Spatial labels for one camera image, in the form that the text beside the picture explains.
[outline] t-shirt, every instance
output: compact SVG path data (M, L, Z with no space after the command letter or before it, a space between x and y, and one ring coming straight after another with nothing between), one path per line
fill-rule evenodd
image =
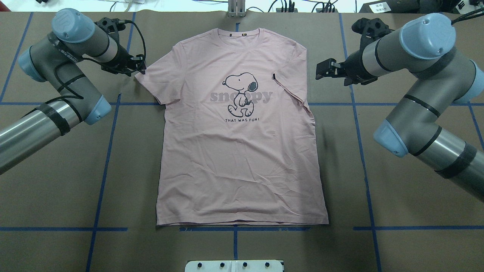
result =
M166 104L157 225L328 223L306 69L287 37L213 29L136 75Z

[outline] snoopy graphic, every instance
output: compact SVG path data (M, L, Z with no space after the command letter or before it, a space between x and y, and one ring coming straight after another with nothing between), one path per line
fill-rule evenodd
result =
M231 89L239 93L234 97L234 104L228 105L228 111L235 117L249 117L254 112L254 103L245 95L246 92L254 92L258 88L258 83L255 76L251 73L242 73L238 76L229 75L222 82Z

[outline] folded sleeve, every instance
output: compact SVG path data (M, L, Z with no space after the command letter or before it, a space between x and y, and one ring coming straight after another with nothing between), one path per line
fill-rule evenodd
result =
M273 79L286 92L309 110L307 104L307 50L296 43L290 60L280 69L274 71Z
M186 67L186 53L183 45L177 43L168 54L150 65L145 75L138 73L135 78L158 100L158 103L170 104L181 98Z

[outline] work surface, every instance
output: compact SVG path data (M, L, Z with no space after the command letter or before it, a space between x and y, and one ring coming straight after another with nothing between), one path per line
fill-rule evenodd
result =
M26 76L19 52L47 35L53 13L1 13L0 128L58 94ZM86 13L136 21L148 64L213 28L267 28L308 49L308 102L316 119L328 226L155 227L164 106L132 77L79 64L113 105L0 176L0 271L183 271L189 260L279 259L287 272L482 271L484 203L372 134L415 78L395 72L367 86L314 80L320 61L359 48L362 14ZM397 29L419 15L365 14ZM456 46L484 68L484 17L455 24ZM142 53L136 30L121 32ZM482 149L484 95L449 107L438 123Z

